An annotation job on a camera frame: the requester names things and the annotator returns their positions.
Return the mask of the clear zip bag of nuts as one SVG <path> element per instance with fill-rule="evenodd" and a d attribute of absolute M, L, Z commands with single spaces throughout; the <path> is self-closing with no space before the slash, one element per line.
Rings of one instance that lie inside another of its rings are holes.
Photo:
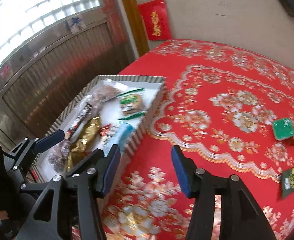
<path fill-rule="evenodd" d="M 123 91 L 117 83 L 108 83 L 106 80 L 94 87 L 94 90 L 86 95 L 80 105 L 76 107 L 76 119 L 89 120 L 99 114 L 103 104 Z"/>

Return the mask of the green cookie packet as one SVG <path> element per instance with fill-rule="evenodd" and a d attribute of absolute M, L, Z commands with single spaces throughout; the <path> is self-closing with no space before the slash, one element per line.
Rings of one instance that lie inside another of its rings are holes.
<path fill-rule="evenodd" d="M 132 120 L 144 116 L 146 105 L 144 103 L 145 89 L 139 88 L 124 92 L 117 96 L 121 110 L 119 120 Z"/>

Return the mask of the gold foil snack bag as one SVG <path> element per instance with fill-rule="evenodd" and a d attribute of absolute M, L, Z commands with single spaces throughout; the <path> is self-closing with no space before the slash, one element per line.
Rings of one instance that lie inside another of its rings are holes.
<path fill-rule="evenodd" d="M 80 163 L 90 152 L 95 137 L 101 129 L 101 117 L 95 116 L 82 128 L 76 141 L 71 144 L 66 163 L 66 171 L 69 172 L 76 164 Z"/>

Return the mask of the red gold chocolate wrapper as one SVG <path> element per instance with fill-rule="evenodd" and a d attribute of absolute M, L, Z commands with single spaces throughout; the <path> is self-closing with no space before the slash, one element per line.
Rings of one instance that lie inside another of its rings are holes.
<path fill-rule="evenodd" d="M 99 136 L 100 137 L 106 136 L 110 130 L 110 126 L 111 126 L 111 124 L 108 124 L 108 125 L 102 127 L 101 129 L 99 129 Z"/>

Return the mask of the white blue snack packet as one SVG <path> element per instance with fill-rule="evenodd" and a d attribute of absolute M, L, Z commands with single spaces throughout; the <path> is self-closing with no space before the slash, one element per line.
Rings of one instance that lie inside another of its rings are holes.
<path fill-rule="evenodd" d="M 99 143 L 95 148 L 98 148 L 104 152 L 104 157 L 108 156 L 108 153 L 113 145 L 118 145 L 121 154 L 125 150 L 129 137 L 134 131 L 133 126 L 124 121 L 117 121 L 110 126 L 108 134 L 104 137 L 100 137 Z"/>

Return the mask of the clear bag of red dates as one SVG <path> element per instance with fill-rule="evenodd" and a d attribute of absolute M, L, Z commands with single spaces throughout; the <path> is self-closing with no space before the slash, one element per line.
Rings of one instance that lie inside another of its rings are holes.
<path fill-rule="evenodd" d="M 69 156 L 70 148 L 70 141 L 68 139 L 63 139 L 63 141 L 59 142 L 49 150 L 47 160 L 54 171 L 63 172 L 65 170 L 65 164 Z"/>

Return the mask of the striped white storage box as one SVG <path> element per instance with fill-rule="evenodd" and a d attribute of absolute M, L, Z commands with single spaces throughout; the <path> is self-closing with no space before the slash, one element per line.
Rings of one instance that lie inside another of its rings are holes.
<path fill-rule="evenodd" d="M 110 79 L 127 86 L 128 90 L 143 88 L 143 102 L 146 107 L 146 113 L 143 116 L 132 120 L 125 120 L 134 127 L 133 139 L 130 139 L 129 145 L 125 151 L 130 157 L 135 155 L 136 149 L 143 139 L 144 134 L 150 126 L 155 110 L 159 106 L 165 92 L 165 77 L 163 76 L 143 76 L 143 75 L 98 75 L 96 76 L 77 96 L 68 104 L 68 106 L 58 116 L 52 126 L 46 133 L 52 134 L 57 129 L 67 131 L 67 127 L 72 123 L 72 118 L 76 116 L 76 106 L 89 93 L 94 92 L 101 87 L 101 80 Z M 103 126 L 114 123 L 122 118 L 119 102 L 116 99 L 105 103 L 101 109 L 101 120 Z M 56 175 L 52 166 L 46 160 L 48 150 L 37 156 L 31 170 L 36 174 L 37 182 L 48 182 L 52 176 Z"/>

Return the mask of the brown Nescafe coffee stick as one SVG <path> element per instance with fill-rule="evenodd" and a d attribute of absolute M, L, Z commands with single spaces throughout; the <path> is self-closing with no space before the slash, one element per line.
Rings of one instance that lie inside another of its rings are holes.
<path fill-rule="evenodd" d="M 84 108 L 78 113 L 76 118 L 73 120 L 71 126 L 68 128 L 68 130 L 65 133 L 65 139 L 70 139 L 70 137 L 75 133 L 75 131 L 78 129 L 84 118 L 88 116 L 90 111 L 92 110 L 93 106 L 89 103 L 86 103 Z"/>

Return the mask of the dark green cracker packet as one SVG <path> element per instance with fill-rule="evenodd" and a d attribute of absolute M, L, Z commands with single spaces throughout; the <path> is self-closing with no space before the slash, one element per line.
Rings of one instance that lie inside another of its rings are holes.
<path fill-rule="evenodd" d="M 284 199 L 294 192 L 294 167 L 283 171 L 281 175 L 281 198 Z"/>

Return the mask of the green square snack packet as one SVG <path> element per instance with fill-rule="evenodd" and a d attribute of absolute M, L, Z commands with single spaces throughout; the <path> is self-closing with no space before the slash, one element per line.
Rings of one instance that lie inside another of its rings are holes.
<path fill-rule="evenodd" d="M 272 123 L 274 137 L 278 141 L 283 141 L 294 136 L 294 126 L 290 118 L 282 118 Z"/>

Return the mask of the red floral tablecloth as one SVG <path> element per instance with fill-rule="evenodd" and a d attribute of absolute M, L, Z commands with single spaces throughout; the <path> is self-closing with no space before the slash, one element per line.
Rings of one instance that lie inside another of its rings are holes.
<path fill-rule="evenodd" d="M 103 210 L 108 239 L 184 239 L 193 200 L 182 193 L 171 148 L 215 176 L 238 175 L 277 239 L 294 233 L 294 146 L 277 141 L 272 122 L 294 124 L 294 71 L 267 57 L 217 43 L 170 40 L 122 71 L 163 76 L 167 92 Z"/>

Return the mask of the blue white paper on door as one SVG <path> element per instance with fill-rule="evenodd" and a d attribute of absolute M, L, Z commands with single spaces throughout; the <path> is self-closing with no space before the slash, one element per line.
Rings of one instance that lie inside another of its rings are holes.
<path fill-rule="evenodd" d="M 72 34 L 76 34 L 86 28 L 86 24 L 82 18 L 82 14 L 77 14 L 68 18 L 67 24 Z"/>

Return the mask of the red gold wall poster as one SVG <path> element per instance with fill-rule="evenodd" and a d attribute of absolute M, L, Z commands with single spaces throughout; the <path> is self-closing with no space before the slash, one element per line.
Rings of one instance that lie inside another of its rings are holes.
<path fill-rule="evenodd" d="M 165 0 L 153 0 L 138 5 L 149 41 L 172 38 Z"/>

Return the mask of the brown wooden door frame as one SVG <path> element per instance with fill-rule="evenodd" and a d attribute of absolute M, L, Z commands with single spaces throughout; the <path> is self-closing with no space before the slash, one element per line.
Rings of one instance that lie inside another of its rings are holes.
<path fill-rule="evenodd" d="M 135 41 L 138 56 L 143 56 L 149 51 L 149 46 L 137 0 L 122 0 L 122 3 L 127 19 L 129 20 L 129 26 Z"/>

